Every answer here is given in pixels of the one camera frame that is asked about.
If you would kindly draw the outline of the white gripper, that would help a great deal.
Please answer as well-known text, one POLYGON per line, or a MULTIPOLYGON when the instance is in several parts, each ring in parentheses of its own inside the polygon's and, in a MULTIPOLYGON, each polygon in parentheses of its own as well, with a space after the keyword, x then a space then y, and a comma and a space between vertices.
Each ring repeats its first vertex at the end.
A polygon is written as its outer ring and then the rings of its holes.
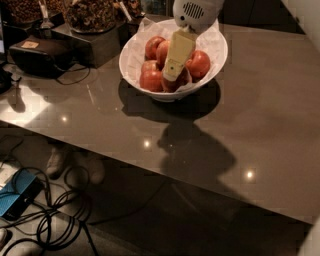
POLYGON ((180 28, 170 40, 163 77, 176 81, 196 47, 196 34, 204 33, 219 16, 225 0, 175 0, 173 17, 180 28))

